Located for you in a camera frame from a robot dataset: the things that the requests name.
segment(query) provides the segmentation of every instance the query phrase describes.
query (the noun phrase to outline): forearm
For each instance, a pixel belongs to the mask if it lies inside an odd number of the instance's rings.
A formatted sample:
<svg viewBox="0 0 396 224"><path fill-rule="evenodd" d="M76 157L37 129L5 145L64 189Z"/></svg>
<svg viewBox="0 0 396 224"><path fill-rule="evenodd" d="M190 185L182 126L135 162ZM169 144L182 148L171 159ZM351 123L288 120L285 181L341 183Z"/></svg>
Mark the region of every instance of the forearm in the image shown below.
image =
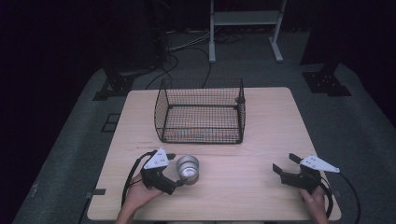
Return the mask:
<svg viewBox="0 0 396 224"><path fill-rule="evenodd" d="M116 224L132 224L134 221L135 209L121 208L117 216Z"/></svg>
<svg viewBox="0 0 396 224"><path fill-rule="evenodd" d="M326 215L317 215L312 217L315 224L329 224L329 219L327 219Z"/></svg>

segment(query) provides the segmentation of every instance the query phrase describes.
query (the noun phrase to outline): black cable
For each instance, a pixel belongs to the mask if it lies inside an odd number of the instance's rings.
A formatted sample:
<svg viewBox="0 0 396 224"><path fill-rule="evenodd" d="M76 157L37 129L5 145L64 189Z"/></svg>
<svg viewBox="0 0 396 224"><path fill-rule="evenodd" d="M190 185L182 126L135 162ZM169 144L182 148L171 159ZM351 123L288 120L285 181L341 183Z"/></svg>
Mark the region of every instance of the black cable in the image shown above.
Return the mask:
<svg viewBox="0 0 396 224"><path fill-rule="evenodd" d="M139 180L137 180L137 181L135 181L134 183L131 183L130 185L129 185L129 187L131 187L132 185L134 185L134 184L136 184L136 183L139 183L140 181L142 181L143 179L139 179Z"/></svg>
<svg viewBox="0 0 396 224"><path fill-rule="evenodd" d="M182 48L182 49L175 50L175 52L177 52L177 51L182 51L182 50L185 50L185 49L195 49L195 50L201 51L201 52L206 56L207 61L209 62L209 55L208 55L208 54L206 53L206 51L204 51L203 49L187 47L187 48ZM204 86L205 86L207 80L209 79L210 71L212 70L212 64L211 64L211 63L208 63L208 64L209 64L209 70L207 71L207 75L206 75L206 77L205 77L204 84L203 84L202 87L201 87L202 89L204 88Z"/></svg>
<svg viewBox="0 0 396 224"><path fill-rule="evenodd" d="M332 214L332 206L333 206L332 192L330 191L330 188L326 188L326 186L323 183L320 183L319 185L323 189L323 191L327 196L327 199L329 200L329 204L327 206L327 211L326 211L326 216L327 218L329 218L330 215Z"/></svg>
<svg viewBox="0 0 396 224"><path fill-rule="evenodd" d="M136 162L134 163L134 166L132 167L131 171L129 172L128 178L126 179L125 184L124 184L124 188L122 191L121 207L125 203L126 193L128 192L128 188L130 187L131 180L132 180L132 177L134 176L134 171L136 171L137 166L139 165L139 163L142 161L143 158L145 158L146 156L152 156L156 152L157 151L155 151L155 150L152 152L146 152L143 156L141 156L139 159L137 159Z"/></svg>
<svg viewBox="0 0 396 224"><path fill-rule="evenodd" d="M338 173L338 174L345 179L345 181L348 183L348 185L352 189L353 194L355 195L356 203L358 205L358 214L355 219L355 224L358 224L361 220L361 200L359 199L358 192L355 190L352 183L350 183L349 180L343 174L341 174L341 173Z"/></svg>
<svg viewBox="0 0 396 224"><path fill-rule="evenodd" d="M159 77L161 77L161 76L163 76L163 75L165 75L165 74L168 74L168 76L170 76L169 72L172 71L173 69L175 69L175 68L177 67L177 65L178 65L178 58L177 58L176 56L172 55L172 54L169 55L169 56L172 57L172 58L174 58L174 59L176 59L175 65L174 65L173 67L171 67L171 69L169 69L169 70L164 70L163 73L159 74L159 75L156 76L154 79L152 79L152 80L150 81L150 83L146 86L146 90L149 88L149 86L150 86L157 78L159 78Z"/></svg>

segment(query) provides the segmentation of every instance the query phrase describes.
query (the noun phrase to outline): wrist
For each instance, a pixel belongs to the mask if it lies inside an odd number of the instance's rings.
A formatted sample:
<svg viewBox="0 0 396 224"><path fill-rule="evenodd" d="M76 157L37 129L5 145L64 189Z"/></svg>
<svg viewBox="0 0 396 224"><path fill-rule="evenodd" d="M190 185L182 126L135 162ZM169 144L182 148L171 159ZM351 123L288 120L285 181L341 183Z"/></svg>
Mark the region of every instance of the wrist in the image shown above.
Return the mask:
<svg viewBox="0 0 396 224"><path fill-rule="evenodd" d="M134 220L134 214L137 209L123 206L117 216L116 224L131 224Z"/></svg>

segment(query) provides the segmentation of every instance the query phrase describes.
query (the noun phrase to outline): white metal frame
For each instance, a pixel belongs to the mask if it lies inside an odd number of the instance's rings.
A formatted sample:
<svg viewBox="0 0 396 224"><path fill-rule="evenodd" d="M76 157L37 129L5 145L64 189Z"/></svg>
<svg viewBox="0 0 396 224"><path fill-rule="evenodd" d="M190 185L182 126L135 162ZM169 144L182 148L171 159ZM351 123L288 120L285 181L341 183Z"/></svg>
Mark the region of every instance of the white metal frame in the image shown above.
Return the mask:
<svg viewBox="0 0 396 224"><path fill-rule="evenodd" d="M270 45L278 63L283 62L282 54L277 46L280 25L282 24L283 15L287 0L282 0L279 10L269 11L232 11L232 12L215 12L214 0L210 3L210 39L209 39L209 61L216 61L215 48L215 26L216 25L259 25L275 24L274 35L269 37Z"/></svg>

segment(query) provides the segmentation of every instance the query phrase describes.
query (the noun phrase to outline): dark background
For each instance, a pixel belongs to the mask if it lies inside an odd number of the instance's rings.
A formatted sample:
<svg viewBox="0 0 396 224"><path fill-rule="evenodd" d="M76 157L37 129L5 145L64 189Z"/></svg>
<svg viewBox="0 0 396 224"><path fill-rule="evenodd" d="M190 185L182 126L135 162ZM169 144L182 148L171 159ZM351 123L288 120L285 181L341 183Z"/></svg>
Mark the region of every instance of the dark background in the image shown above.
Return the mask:
<svg viewBox="0 0 396 224"><path fill-rule="evenodd" d="M161 63L158 18L150 1L145 2L1 0L0 222L15 217L105 56L130 70ZM217 10L228 2L217 0ZM209 1L169 0L160 5L165 30L208 28ZM252 0L238 1L234 9L275 7L278 1ZM302 63L335 57L346 64L396 123L395 10L395 4L386 1L289 0L282 29L312 28Z"/></svg>

